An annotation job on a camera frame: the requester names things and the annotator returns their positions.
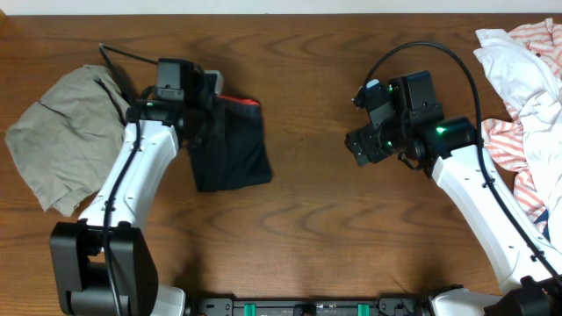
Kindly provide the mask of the black leggings with red waistband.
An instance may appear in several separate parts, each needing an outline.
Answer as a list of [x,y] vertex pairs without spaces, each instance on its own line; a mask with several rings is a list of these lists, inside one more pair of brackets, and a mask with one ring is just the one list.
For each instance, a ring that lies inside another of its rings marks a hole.
[[237,190],[270,182],[273,172],[260,103],[218,96],[212,114],[206,130],[188,143],[197,191]]

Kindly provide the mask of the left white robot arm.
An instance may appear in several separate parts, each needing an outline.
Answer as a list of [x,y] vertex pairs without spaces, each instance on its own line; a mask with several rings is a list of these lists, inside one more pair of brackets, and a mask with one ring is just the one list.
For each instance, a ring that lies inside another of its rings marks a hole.
[[162,176],[184,130],[185,91],[139,99],[126,112],[124,141],[102,188],[75,223],[51,232],[57,294],[66,315],[188,315],[180,288],[160,284],[143,233]]

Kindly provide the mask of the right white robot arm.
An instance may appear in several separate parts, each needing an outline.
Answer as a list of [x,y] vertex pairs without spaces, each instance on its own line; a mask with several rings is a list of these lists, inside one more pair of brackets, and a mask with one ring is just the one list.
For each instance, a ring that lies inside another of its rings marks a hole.
[[493,267],[499,296],[464,287],[440,290],[425,299],[424,313],[559,315],[561,254],[526,219],[476,140],[467,118],[414,126],[388,118],[347,133],[345,146],[360,166],[396,154],[423,171],[461,211]]

